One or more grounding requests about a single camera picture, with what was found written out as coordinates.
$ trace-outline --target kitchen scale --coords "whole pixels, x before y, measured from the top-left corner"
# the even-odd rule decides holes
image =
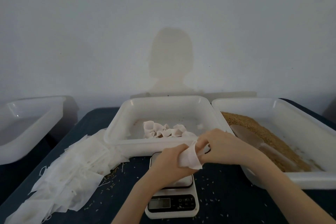
[[[160,153],[152,155],[149,167]],[[194,176],[190,175],[155,193],[145,213],[150,219],[194,217],[199,208]]]

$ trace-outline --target person's arm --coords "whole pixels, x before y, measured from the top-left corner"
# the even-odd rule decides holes
[[[112,224],[139,223],[149,200],[158,190],[196,172],[178,165],[179,154],[187,148],[186,144],[181,144],[162,151],[150,169],[134,185]]]
[[[289,223],[335,223],[335,220],[308,197],[265,154],[230,133],[214,129],[199,137],[196,147],[210,144],[211,151],[200,156],[202,163],[237,164],[248,167]]]

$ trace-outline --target right hand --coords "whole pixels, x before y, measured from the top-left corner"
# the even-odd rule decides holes
[[[195,145],[196,151],[203,149],[207,144],[210,144],[211,151],[199,156],[202,164],[221,163],[247,166],[250,160],[260,152],[238,137],[218,128],[199,136]]]

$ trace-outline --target empty white tray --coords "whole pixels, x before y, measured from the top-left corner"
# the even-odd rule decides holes
[[[314,160],[325,171],[286,173],[302,189],[336,189],[336,131],[281,99],[223,98],[212,102],[222,126],[222,112],[248,116],[282,139],[307,163]],[[257,177],[242,167],[247,178],[263,188]]]
[[[196,136],[221,126],[209,101],[200,96],[174,96],[130,99],[122,104],[104,135],[107,143],[118,146],[128,157],[151,156],[181,143],[190,145],[197,137],[144,139],[144,121],[153,120],[171,128],[183,124]]]
[[[0,165],[27,155],[63,116],[65,97],[23,99],[0,107]]]

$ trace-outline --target black control panel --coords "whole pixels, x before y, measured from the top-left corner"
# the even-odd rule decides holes
[[[151,213],[192,211],[196,207],[193,195],[155,196],[148,203]]]

